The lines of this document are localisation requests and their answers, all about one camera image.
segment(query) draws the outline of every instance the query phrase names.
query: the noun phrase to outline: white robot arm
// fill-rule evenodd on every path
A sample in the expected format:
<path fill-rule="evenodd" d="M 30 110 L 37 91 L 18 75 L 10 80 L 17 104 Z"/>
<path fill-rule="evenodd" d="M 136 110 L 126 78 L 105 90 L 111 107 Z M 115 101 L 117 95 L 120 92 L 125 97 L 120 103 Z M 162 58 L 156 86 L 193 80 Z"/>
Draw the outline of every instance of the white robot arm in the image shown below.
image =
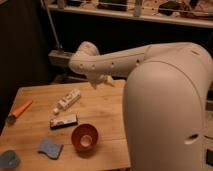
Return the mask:
<path fill-rule="evenodd" d="M 100 55 L 83 42 L 69 67 L 101 83 L 128 77 L 124 126 L 133 171 L 202 171 L 205 102 L 213 78 L 208 52 L 193 43 L 153 44 Z"/>

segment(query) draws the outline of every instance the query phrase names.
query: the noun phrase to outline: metal shelf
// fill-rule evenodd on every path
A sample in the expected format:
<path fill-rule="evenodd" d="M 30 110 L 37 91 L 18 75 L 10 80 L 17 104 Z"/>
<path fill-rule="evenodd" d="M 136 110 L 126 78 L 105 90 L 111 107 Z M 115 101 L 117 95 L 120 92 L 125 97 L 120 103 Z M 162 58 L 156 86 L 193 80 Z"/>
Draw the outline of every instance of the metal shelf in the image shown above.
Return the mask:
<path fill-rule="evenodd" d="M 65 13 L 79 13 L 79 14 L 87 14 L 87 15 L 96 15 L 96 16 L 104 16 L 104 17 L 113 17 L 113 18 L 122 18 L 129 20 L 141 20 L 141 21 L 151 21 L 158 23 L 168 23 L 168 24 L 176 24 L 176 25 L 185 25 L 185 26 L 194 26 L 194 27 L 203 27 L 203 28 L 213 28 L 213 13 L 212 18 L 207 19 L 192 19 L 192 18 L 184 18 L 180 16 L 166 16 L 159 14 L 158 4 L 162 3 L 165 0 L 146 0 L 142 2 L 131 2 L 127 4 L 127 11 L 115 11 L 115 10 L 106 10 L 106 9 L 98 9 L 95 7 L 95 4 L 88 5 L 86 1 L 82 1 L 84 5 L 80 5 L 79 7 L 69 6 L 69 5 L 61 5 L 61 2 L 65 2 L 64 0 L 58 0 L 58 4 L 49 4 L 48 8 L 50 11 L 58 11 Z"/>

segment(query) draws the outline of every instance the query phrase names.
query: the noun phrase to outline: brown bowl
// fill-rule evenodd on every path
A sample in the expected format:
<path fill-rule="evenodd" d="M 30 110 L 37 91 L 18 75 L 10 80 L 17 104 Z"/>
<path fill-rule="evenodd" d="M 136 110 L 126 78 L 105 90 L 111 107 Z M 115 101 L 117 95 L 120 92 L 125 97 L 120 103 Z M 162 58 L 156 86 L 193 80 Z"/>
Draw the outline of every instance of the brown bowl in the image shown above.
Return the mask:
<path fill-rule="evenodd" d="M 74 129 L 71 141 L 77 151 L 91 150 L 97 144 L 98 131 L 93 125 L 81 124 Z"/>

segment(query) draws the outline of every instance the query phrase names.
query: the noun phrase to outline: wooden table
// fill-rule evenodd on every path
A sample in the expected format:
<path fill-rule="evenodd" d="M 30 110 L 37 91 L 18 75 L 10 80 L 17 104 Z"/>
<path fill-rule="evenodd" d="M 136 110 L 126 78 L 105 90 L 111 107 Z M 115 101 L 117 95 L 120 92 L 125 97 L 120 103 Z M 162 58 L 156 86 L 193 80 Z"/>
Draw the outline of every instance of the wooden table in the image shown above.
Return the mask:
<path fill-rule="evenodd" d="M 12 109 L 32 99 L 32 105 L 17 119 L 15 125 L 4 127 L 0 137 L 0 153 L 12 149 L 21 158 L 17 171 L 71 171 L 111 170 L 130 167 L 122 120 L 122 92 L 124 81 L 115 87 L 100 85 L 94 90 L 89 83 L 57 84 L 20 88 Z M 76 126 L 50 130 L 49 120 L 55 115 L 53 108 L 61 97 L 72 89 L 81 91 L 82 97 L 59 116 L 76 113 L 79 124 L 90 123 L 99 132 L 96 148 L 79 155 L 71 144 Z M 49 138 L 64 144 L 58 160 L 51 160 L 37 152 L 40 142 Z"/>

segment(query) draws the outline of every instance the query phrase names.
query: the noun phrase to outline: blue sponge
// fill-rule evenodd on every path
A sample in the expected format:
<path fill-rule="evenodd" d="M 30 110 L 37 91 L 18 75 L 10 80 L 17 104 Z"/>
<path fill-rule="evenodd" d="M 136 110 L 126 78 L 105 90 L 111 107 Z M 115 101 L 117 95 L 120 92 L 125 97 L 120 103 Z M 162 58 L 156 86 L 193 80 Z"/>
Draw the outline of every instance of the blue sponge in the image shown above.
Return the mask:
<path fill-rule="evenodd" d="M 0 168 L 12 169 L 16 168 L 20 163 L 20 159 L 13 150 L 7 150 L 0 155 Z"/>
<path fill-rule="evenodd" d="M 45 138 L 39 145 L 38 152 L 46 154 L 49 158 L 57 160 L 63 149 L 62 144 L 55 144 L 51 140 Z"/>

